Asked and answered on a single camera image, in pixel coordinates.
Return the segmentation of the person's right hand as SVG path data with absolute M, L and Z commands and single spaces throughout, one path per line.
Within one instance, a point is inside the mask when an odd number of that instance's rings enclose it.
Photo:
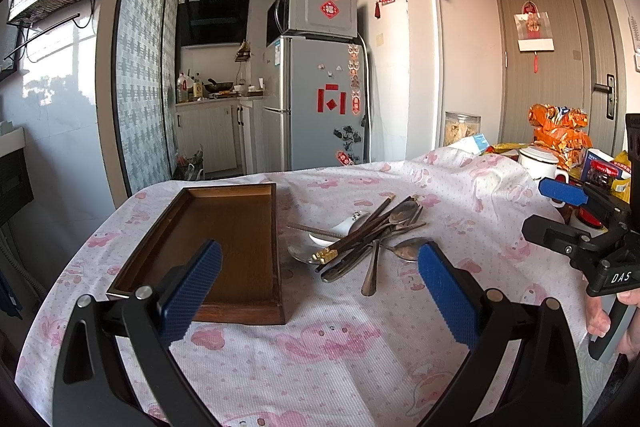
M 621 303 L 633 308 L 638 308 L 640 303 L 640 291 L 638 288 L 632 291 L 623 291 L 616 295 Z M 585 297 L 586 304 L 586 326 L 590 335 L 603 337 L 611 327 L 611 320 L 603 311 L 601 297 Z M 617 351 L 621 355 L 626 355 L 629 362 L 638 358 L 640 349 L 640 317 L 639 312 L 634 314 L 625 334 L 620 338 Z

